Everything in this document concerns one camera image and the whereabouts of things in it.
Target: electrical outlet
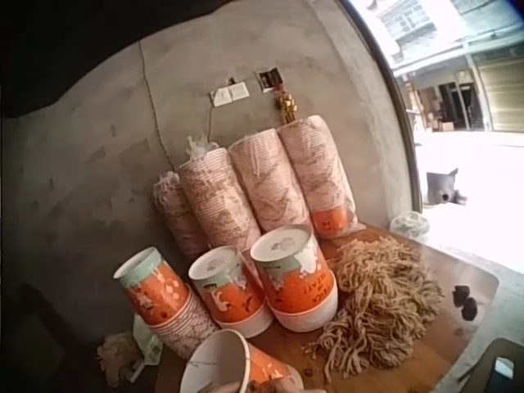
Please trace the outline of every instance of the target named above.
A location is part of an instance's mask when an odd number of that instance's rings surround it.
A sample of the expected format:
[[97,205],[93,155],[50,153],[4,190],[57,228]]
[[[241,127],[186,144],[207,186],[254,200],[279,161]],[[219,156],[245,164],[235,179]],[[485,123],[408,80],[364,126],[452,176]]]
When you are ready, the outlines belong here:
[[283,84],[282,76],[280,71],[275,67],[272,70],[258,73],[260,87],[262,87],[262,93],[273,91],[278,86]]
[[216,92],[211,92],[210,97],[214,107],[233,102],[228,88],[219,88]]
[[231,86],[228,86],[228,90],[233,101],[242,100],[243,98],[249,97],[249,91],[247,90],[247,86],[244,82],[232,84]]

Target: stack of paper cups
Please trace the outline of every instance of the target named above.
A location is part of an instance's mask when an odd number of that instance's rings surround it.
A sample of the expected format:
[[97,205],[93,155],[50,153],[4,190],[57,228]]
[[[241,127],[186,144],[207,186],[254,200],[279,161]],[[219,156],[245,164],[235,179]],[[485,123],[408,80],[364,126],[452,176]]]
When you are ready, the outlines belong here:
[[155,247],[139,252],[113,275],[147,326],[176,354],[189,359],[218,330],[191,288]]
[[210,244],[248,251],[260,237],[260,229],[228,151],[223,148],[209,151],[180,165],[178,174]]
[[326,122],[320,116],[278,129],[299,179],[315,230],[322,238],[350,232],[357,223],[355,201]]
[[337,282],[311,228],[286,225],[262,236],[251,248],[269,306],[293,332],[310,332],[337,311]]
[[207,252],[193,262],[189,277],[220,327],[249,338],[261,334],[273,321],[264,291],[235,247]]
[[275,129],[244,137],[229,147],[260,227],[309,224],[309,211]]
[[225,329],[207,338],[187,362],[180,393],[232,382],[239,382],[238,393],[248,393],[251,381],[264,383],[280,377],[292,380],[296,389],[290,391],[303,391],[302,377],[292,366],[259,350],[238,332]]
[[160,182],[153,187],[153,196],[156,207],[185,255],[194,260],[209,250],[204,230],[193,214],[175,172],[160,177]]

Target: doorway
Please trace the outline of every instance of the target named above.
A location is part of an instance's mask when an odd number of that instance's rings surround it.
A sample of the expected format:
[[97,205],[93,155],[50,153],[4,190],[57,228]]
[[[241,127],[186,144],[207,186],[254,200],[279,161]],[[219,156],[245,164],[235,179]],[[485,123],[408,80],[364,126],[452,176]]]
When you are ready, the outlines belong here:
[[456,84],[439,85],[442,96],[441,115],[444,122],[452,122],[455,130],[482,129],[482,111],[475,89],[475,84],[460,84],[460,92]]

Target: window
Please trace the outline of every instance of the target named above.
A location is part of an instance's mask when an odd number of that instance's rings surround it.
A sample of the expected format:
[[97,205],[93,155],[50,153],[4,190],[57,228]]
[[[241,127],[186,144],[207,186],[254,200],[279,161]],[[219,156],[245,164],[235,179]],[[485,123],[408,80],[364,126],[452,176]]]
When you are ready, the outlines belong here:
[[455,8],[457,8],[458,13],[463,14],[465,12],[471,11],[477,7],[483,6],[488,2],[493,0],[451,0]]
[[379,17],[393,39],[401,38],[431,23],[429,16],[417,0],[399,2]]

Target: wooden table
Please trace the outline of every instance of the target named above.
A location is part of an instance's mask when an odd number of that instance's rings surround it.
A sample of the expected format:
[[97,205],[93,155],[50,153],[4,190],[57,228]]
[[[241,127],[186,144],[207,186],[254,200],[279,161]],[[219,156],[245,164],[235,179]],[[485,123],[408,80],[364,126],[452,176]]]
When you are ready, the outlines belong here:
[[[323,388],[329,393],[431,391],[462,354],[486,316],[486,311],[499,285],[497,278],[453,256],[373,227],[368,227],[349,237],[322,242],[321,247],[326,258],[329,258],[338,247],[351,239],[358,238],[370,242],[379,236],[388,235],[420,249],[422,262],[432,271],[445,294],[438,317],[428,327],[424,338],[415,343],[413,358],[400,367],[388,370],[370,368],[357,377],[349,379],[343,379],[341,375],[333,372],[333,382],[330,385],[324,381],[324,358],[319,356],[316,360],[312,360],[301,349],[304,344],[314,341],[320,331],[293,333],[275,321],[267,331],[250,339],[253,344],[268,354],[295,367],[302,375],[305,388]],[[477,300],[478,315],[472,322],[464,321],[460,309],[453,305],[451,292],[455,285],[470,286],[472,296]],[[177,393],[184,367],[185,362],[165,347],[155,392]]]

